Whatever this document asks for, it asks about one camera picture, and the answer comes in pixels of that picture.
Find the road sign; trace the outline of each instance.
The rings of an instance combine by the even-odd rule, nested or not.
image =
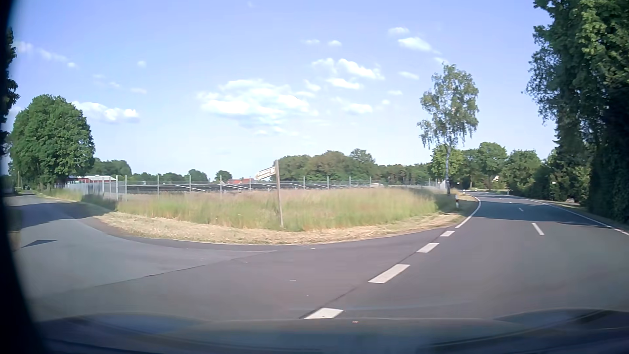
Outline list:
[[[254,178],[256,180],[263,180],[267,177],[271,177],[275,174],[275,166],[267,169],[263,169],[260,172],[256,173]]]

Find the tall dry grass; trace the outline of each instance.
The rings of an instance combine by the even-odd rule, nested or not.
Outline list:
[[[389,224],[438,211],[454,202],[425,190],[361,188],[348,190],[282,190],[284,230],[312,231]],[[277,194],[192,193],[136,195],[120,201],[120,212],[165,217],[200,224],[280,230]]]

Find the sky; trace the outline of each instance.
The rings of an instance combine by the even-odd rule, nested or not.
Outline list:
[[[286,155],[366,149],[379,164],[430,161],[416,123],[442,63],[479,89],[459,148],[555,146],[523,93],[533,1],[16,1],[20,99],[83,111],[96,157],[134,173],[253,176]]]

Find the white cloud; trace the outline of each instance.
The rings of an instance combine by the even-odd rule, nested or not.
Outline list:
[[[295,92],[295,96],[305,96],[305,97],[315,97],[315,94],[312,92],[308,92],[308,91],[298,91]]]
[[[332,86],[336,86],[338,88],[348,88],[348,89],[359,89],[362,87],[359,83],[350,83],[345,79],[340,79],[338,77],[333,77],[331,79],[327,79]]]
[[[444,59],[444,58],[434,57],[433,59],[435,59],[435,61],[438,62],[439,64],[447,65],[450,63],[447,59]]]
[[[275,86],[261,79],[234,80],[218,86],[218,92],[201,92],[201,109],[232,118],[244,126],[276,126],[286,116],[317,115],[308,102],[295,97],[289,85]]]
[[[347,59],[339,59],[337,66],[352,75],[367,77],[369,79],[384,79],[384,76],[380,74],[380,69],[367,69]]]
[[[404,35],[406,33],[408,33],[408,28],[406,27],[389,28],[390,35]]]
[[[118,123],[118,122],[135,122],[139,117],[136,110],[122,109],[122,108],[108,108],[105,105],[94,102],[78,101],[72,102],[72,104],[83,111],[83,115],[90,120],[97,120],[101,122]]]
[[[319,86],[317,84],[310,83],[310,81],[308,81],[308,80],[304,80],[304,82],[306,83],[306,88],[309,89],[310,91],[317,92],[317,91],[319,91],[321,89],[321,86]]]
[[[141,93],[141,94],[146,94],[147,93],[147,90],[145,90],[143,88],[131,88],[130,91],[134,92],[134,93]]]
[[[68,67],[76,66],[75,63],[68,62],[69,60],[66,56],[49,52],[43,48],[36,47],[33,44],[28,43],[28,42],[22,42],[22,41],[16,42],[15,49],[18,53],[22,53],[22,54],[37,53],[42,59],[47,60],[47,61],[65,62],[67,63]]]
[[[324,70],[330,71],[333,75],[337,74],[337,68],[334,67],[334,59],[332,58],[316,60],[312,62],[312,66],[324,68]]]
[[[361,105],[360,103],[351,103],[343,107],[343,110],[349,114],[355,114],[355,115],[372,113],[374,111],[370,105]]]
[[[420,37],[399,39],[398,43],[400,47],[409,48],[412,50],[420,50],[422,52],[432,51],[432,47],[430,46],[430,44],[428,44],[428,42],[424,41]]]
[[[398,74],[400,76],[406,77],[407,79],[418,80],[420,78],[416,74],[413,74],[412,72],[408,72],[408,71],[400,71]]]

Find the asphalt road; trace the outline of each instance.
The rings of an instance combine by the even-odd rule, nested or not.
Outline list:
[[[629,310],[628,234],[532,200],[473,194],[482,203],[460,227],[305,246],[113,236],[68,203],[9,202],[23,210],[14,255],[36,320],[112,311],[228,320]]]

